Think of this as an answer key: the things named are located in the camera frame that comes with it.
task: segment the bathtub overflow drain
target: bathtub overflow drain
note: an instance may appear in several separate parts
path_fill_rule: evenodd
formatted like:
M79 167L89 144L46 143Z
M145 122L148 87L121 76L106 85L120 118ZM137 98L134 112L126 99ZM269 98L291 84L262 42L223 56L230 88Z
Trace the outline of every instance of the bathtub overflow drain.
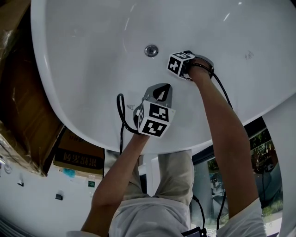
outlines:
M148 57L155 57L158 55L158 48L155 45L148 45L145 49L145 54Z

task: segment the white shirt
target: white shirt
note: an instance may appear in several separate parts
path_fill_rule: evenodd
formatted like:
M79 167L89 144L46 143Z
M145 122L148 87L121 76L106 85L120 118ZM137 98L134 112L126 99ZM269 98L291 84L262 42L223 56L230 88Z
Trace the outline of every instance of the white shirt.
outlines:
M111 223L110 237L182 237L190 229L189 208L162 198L123 201ZM218 237L266 237L259 199L232 217L217 231ZM97 237L71 231L67 237Z

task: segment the white wall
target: white wall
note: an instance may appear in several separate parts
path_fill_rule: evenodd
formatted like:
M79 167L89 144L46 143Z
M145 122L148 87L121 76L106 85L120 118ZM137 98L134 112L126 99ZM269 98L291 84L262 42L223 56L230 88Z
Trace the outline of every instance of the white wall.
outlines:
M20 173L24 187L17 184ZM55 199L59 190L64 192L63 201ZM2 169L0 214L37 237L62 237L67 231L80 230L90 204L86 178L71 181L54 167L45 178L17 168L8 175Z
M282 174L284 209L281 237L296 226L296 94L263 116Z

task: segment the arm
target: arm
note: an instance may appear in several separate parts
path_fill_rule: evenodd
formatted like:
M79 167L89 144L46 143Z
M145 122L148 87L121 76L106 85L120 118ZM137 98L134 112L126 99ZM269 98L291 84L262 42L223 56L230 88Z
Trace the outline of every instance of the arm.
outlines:
M195 62L208 66L203 60L198 59ZM190 77L203 99L231 218L258 198L250 142L243 125L210 80L208 72L192 67Z
M133 169L148 139L148 136L133 135L121 156L95 191L92 207L81 229L82 231L101 237L108 236L114 213L123 199Z

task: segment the person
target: person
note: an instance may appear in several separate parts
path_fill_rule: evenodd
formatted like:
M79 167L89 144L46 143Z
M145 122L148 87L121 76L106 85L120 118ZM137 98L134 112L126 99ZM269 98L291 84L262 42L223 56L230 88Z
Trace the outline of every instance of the person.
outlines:
M206 61L194 62L208 67ZM229 221L218 237L266 236L247 133L209 73L192 67L210 126L214 153L228 200ZM194 168L191 151L159 155L161 181L154 197L143 194L137 160L148 136L134 134L96 189L81 231L69 237L181 237L190 229Z

